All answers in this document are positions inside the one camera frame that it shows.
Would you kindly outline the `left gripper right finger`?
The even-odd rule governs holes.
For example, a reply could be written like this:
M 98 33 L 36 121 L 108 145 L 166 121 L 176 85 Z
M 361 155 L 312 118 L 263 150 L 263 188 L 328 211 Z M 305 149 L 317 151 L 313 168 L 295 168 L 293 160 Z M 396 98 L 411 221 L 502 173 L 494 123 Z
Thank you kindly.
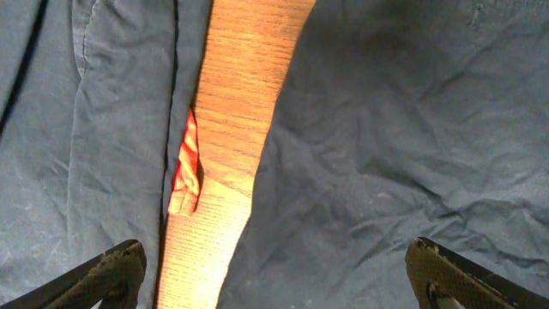
M 407 248 L 407 276 L 420 309 L 547 308 L 548 299 L 425 237 Z

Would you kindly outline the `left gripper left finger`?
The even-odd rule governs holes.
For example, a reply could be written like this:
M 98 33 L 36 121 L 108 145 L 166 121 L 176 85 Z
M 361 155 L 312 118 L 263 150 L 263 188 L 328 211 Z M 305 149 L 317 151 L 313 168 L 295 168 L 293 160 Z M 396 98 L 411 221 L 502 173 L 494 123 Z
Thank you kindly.
M 147 258 L 142 243 L 128 239 L 2 309 L 136 309 Z

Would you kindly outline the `navy blue shorts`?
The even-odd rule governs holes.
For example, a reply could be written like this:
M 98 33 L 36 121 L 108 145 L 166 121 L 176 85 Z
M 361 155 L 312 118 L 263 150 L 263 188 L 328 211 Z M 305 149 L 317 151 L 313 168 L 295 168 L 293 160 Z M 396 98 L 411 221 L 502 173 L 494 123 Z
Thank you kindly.
M 415 308 L 418 236 L 547 295 L 547 2 L 316 2 L 218 305 Z

